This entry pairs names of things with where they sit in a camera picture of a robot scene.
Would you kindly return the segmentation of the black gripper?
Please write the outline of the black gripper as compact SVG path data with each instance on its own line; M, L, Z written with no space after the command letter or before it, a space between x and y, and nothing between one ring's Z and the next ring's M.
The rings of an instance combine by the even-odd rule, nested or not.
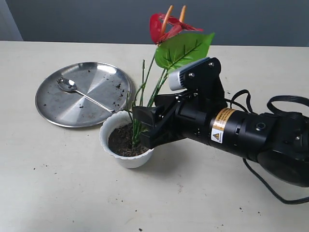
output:
M134 106L132 111L146 128L139 135L140 143L153 149L185 138L205 145L222 145L225 127L217 123L226 108L223 94L203 98L196 92L183 91L157 95L154 107Z

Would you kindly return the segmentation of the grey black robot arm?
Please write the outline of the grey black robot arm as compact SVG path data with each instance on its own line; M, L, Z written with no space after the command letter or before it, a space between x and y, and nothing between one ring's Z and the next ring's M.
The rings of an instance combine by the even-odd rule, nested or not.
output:
M289 184L309 185L309 120L300 113L258 115L229 108L223 96L189 91L158 95L155 107L132 111L149 149L188 138L258 163Z

